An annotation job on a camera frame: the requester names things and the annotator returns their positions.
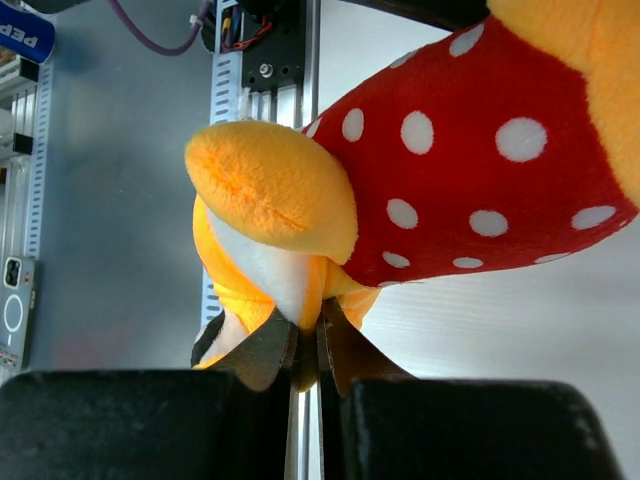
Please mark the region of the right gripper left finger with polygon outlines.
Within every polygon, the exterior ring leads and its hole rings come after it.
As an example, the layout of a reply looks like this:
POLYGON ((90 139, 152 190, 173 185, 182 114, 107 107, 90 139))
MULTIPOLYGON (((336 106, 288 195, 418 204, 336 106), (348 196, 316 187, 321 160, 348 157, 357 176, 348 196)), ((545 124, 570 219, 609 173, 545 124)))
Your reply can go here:
POLYGON ((298 474, 298 328, 274 311, 215 370, 232 383, 215 451, 218 479, 295 479, 298 474))

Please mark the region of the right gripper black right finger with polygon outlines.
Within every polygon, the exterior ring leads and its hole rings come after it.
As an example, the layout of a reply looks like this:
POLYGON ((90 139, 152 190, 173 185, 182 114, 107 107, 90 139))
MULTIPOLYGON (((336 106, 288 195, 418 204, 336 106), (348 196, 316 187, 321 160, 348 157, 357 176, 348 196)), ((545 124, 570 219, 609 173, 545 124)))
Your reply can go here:
POLYGON ((337 299, 325 300, 316 324, 320 466, 323 479, 344 479, 341 402, 356 380, 413 380, 347 319, 337 299))

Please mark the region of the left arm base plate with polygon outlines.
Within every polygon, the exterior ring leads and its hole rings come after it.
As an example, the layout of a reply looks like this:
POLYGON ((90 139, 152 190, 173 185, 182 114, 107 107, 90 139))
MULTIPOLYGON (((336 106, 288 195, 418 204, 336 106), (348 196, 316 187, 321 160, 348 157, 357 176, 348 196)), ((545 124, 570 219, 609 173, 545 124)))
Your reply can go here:
POLYGON ((251 92, 302 84, 305 1, 215 1, 200 39, 211 53, 242 54, 241 86, 251 92))

